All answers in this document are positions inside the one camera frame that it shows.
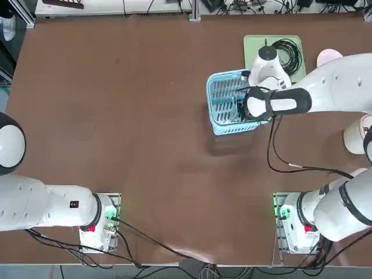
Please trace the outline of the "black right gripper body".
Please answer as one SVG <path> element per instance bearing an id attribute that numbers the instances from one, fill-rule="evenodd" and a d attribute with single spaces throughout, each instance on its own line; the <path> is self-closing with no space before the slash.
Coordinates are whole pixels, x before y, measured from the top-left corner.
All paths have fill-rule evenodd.
<path id="1" fill-rule="evenodd" d="M 247 115 L 247 112 L 248 112 L 247 99 L 246 98 L 237 100 L 237 112 L 238 112 L 238 117 L 241 120 L 246 119 L 246 115 Z"/>

